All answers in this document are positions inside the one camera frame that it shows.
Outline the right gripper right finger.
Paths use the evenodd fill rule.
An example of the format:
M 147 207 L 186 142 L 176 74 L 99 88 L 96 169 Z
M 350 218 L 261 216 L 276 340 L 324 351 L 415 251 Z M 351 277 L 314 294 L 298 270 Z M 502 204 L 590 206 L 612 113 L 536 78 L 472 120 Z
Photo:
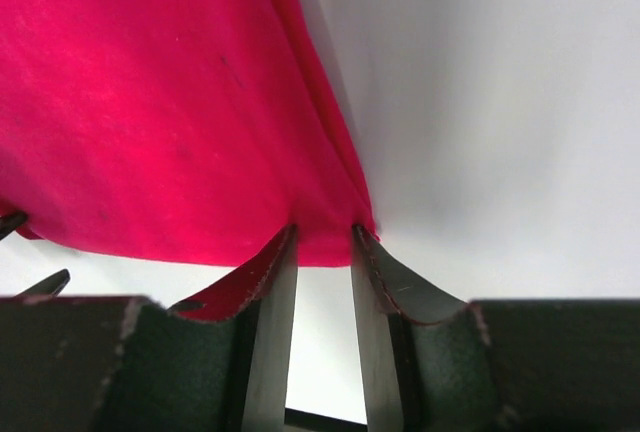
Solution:
M 352 230 L 372 431 L 635 431 L 635 299 L 462 301 Z

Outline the pink t shirt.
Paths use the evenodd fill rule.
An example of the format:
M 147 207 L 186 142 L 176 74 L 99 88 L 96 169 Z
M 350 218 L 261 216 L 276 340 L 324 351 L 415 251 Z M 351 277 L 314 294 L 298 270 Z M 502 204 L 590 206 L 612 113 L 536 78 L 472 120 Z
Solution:
M 375 226 L 299 0 L 1 0 L 1 209 L 83 251 L 235 266 Z

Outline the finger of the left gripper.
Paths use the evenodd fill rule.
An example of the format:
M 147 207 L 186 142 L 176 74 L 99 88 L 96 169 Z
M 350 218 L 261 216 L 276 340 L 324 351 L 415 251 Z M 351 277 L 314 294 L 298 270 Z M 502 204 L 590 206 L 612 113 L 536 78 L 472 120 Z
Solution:
M 21 211 L 13 212 L 0 217 L 0 240 L 4 240 L 10 234 L 18 230 L 28 220 L 28 216 Z
M 18 297 L 34 295 L 56 296 L 68 285 L 69 282 L 69 271 L 67 269 L 62 269 L 20 292 Z

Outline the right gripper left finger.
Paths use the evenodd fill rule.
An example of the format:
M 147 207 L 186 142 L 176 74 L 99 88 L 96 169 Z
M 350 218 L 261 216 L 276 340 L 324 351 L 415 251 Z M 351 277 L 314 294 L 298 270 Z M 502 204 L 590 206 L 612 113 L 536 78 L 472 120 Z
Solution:
M 280 431 L 297 230 L 163 307 L 144 296 L 5 297 L 5 431 Z

